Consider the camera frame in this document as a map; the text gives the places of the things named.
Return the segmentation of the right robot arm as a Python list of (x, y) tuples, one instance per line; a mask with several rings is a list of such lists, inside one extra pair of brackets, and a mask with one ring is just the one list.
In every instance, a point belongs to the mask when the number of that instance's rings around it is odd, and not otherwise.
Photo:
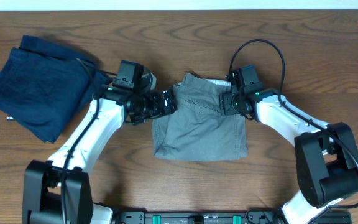
[(315, 119), (273, 88), (242, 86), (219, 100), (224, 114), (267, 125), (295, 148), (299, 191), (273, 215), (273, 223), (329, 221), (332, 210), (358, 207), (358, 148), (347, 124)]

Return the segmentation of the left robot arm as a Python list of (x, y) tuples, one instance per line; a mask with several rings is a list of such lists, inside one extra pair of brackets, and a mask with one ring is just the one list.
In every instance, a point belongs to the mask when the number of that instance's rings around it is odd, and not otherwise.
[(94, 203), (90, 174), (112, 135), (176, 110), (173, 90), (161, 93), (103, 86), (66, 143), (24, 174), (23, 223), (113, 223), (113, 209)]

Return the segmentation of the grey shorts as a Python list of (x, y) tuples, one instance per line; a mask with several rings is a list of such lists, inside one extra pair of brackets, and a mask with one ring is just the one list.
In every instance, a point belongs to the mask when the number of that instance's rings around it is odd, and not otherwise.
[(224, 80), (187, 73), (173, 85), (177, 110), (152, 121), (154, 156), (179, 161), (228, 161), (248, 156), (246, 121), (224, 115), (219, 96), (231, 92)]

